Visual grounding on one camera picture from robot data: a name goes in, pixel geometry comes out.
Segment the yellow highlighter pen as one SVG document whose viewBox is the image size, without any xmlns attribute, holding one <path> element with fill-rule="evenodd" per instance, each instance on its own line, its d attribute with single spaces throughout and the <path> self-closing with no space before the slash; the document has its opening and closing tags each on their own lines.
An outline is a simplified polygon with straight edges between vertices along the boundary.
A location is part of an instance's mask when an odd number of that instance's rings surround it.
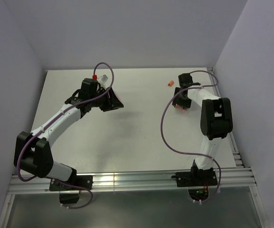
<svg viewBox="0 0 274 228">
<path fill-rule="evenodd" d="M 174 106 L 174 108 L 177 109 L 177 110 L 179 110 L 179 111 L 182 112 L 182 113 L 186 113 L 186 110 L 185 110 L 183 107 L 181 107 L 180 105 L 177 105 L 177 104 L 176 104 L 176 105 Z"/>
</svg>

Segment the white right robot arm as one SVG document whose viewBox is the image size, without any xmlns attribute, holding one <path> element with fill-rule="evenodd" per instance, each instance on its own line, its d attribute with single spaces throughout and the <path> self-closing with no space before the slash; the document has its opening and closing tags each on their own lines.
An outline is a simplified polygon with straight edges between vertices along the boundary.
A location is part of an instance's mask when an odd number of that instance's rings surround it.
<svg viewBox="0 0 274 228">
<path fill-rule="evenodd" d="M 190 73 L 178 76 L 179 86 L 175 88 L 172 105 L 187 110 L 194 102 L 201 108 L 200 130 L 203 140 L 198 156 L 193 165 L 198 169 L 190 174 L 191 182 L 201 185 L 207 174 L 204 170 L 213 168 L 219 146 L 224 138 L 233 130 L 231 102 L 209 92 L 204 85 L 194 83 Z"/>
</svg>

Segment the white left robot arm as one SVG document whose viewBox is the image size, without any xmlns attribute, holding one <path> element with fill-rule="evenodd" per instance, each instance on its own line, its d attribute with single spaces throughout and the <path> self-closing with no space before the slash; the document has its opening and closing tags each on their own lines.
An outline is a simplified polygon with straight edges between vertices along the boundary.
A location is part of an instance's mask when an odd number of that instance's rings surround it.
<svg viewBox="0 0 274 228">
<path fill-rule="evenodd" d="M 16 139 L 14 166 L 17 173 L 24 170 L 35 177 L 60 180 L 67 190 L 77 185 L 76 169 L 53 159 L 51 147 L 75 122 L 82 119 L 92 108 L 107 112 L 123 108 L 111 87 L 106 86 L 108 77 L 85 78 L 76 90 L 45 124 L 30 133 L 21 132 Z"/>
</svg>

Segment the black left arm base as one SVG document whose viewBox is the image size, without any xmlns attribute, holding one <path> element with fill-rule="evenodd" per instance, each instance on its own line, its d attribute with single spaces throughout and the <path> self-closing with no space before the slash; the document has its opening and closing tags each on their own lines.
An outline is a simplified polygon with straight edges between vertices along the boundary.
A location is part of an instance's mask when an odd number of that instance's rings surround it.
<svg viewBox="0 0 274 228">
<path fill-rule="evenodd" d="M 88 206 L 94 198 L 94 195 L 91 192 L 92 184 L 92 175 L 78 175 L 68 182 L 52 179 L 50 181 L 49 191 L 59 192 L 59 202 L 63 207 L 80 209 Z M 86 204 L 76 206 L 80 200 L 82 191 L 87 191 L 90 194 L 90 199 L 88 199 Z"/>
</svg>

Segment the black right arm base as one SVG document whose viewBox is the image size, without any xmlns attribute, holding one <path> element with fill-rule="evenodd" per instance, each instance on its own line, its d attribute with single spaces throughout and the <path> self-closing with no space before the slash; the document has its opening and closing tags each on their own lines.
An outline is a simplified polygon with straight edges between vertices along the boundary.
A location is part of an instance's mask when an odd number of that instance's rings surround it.
<svg viewBox="0 0 274 228">
<path fill-rule="evenodd" d="M 198 202 L 208 199 L 210 186 L 217 186 L 214 171 L 208 177 L 198 177 L 196 174 L 192 174 L 191 171 L 176 172 L 171 178 L 176 180 L 178 188 L 187 187 L 191 199 Z"/>
</svg>

